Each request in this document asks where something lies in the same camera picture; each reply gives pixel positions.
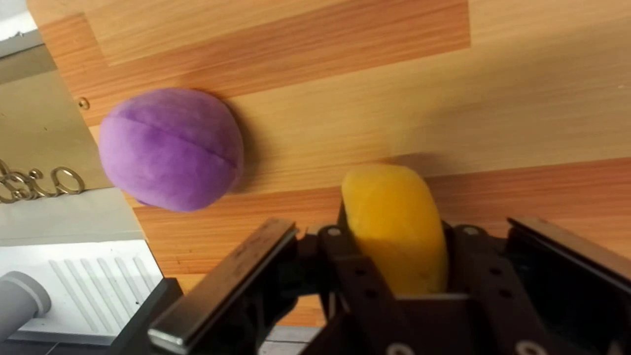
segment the orange wooden panel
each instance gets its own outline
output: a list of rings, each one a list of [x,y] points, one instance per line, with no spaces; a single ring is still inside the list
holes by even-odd
[[[538,215],[615,253],[631,257],[631,160],[526,168],[427,180],[441,217],[479,223],[504,235],[504,219]],[[165,274],[211,271],[266,217],[297,221],[297,227],[333,223],[339,190],[270,196],[230,196],[187,215],[138,207],[147,243]]]
[[[86,4],[84,14],[106,61],[120,63],[199,42],[295,18],[343,0],[108,0]]]
[[[577,24],[552,22],[554,16],[534,12],[538,8],[540,4],[520,6],[520,12],[536,20],[534,38],[528,28],[516,26],[510,30],[512,38],[489,42],[495,32],[479,14],[473,34],[483,24],[487,30],[477,40],[485,38],[485,46],[475,42],[461,52],[226,97],[246,134],[248,162],[238,192],[333,188],[353,166],[404,154],[424,156],[427,176],[629,156],[631,140],[625,132],[631,107],[625,83],[631,71],[625,71],[625,58],[631,48],[623,46],[623,38],[631,36],[631,22],[619,22],[619,16],[631,12],[611,6],[593,20],[571,10],[571,20],[589,26],[589,32],[575,32]],[[493,18],[506,12],[500,4],[491,10]],[[75,38],[82,48],[94,46],[90,36]],[[146,71],[157,69],[147,65],[140,71],[120,81],[144,81]],[[161,75],[153,75],[155,85],[171,85],[171,77],[163,81]],[[179,85],[211,91],[213,83],[193,75]],[[108,77],[94,83],[98,91],[108,87],[114,87]]]
[[[124,65],[106,63],[84,16],[43,24],[41,36],[71,91],[90,99],[86,123],[98,125],[153,87],[234,97],[459,50],[469,24],[465,0],[353,0]]]
[[[280,326],[286,326],[286,328],[325,326],[319,298],[317,296],[299,298],[295,308],[286,318],[280,320]]]

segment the purple plush ball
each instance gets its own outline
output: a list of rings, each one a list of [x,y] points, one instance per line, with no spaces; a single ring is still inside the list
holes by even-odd
[[[98,152],[116,188],[147,205],[193,211],[230,190],[242,138],[218,99],[159,89],[124,101],[104,119]]]

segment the yellow sponge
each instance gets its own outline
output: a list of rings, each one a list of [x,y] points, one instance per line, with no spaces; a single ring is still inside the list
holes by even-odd
[[[445,290],[445,237],[431,194],[416,172],[358,168],[345,176],[341,196],[358,249],[374,261],[394,296]]]

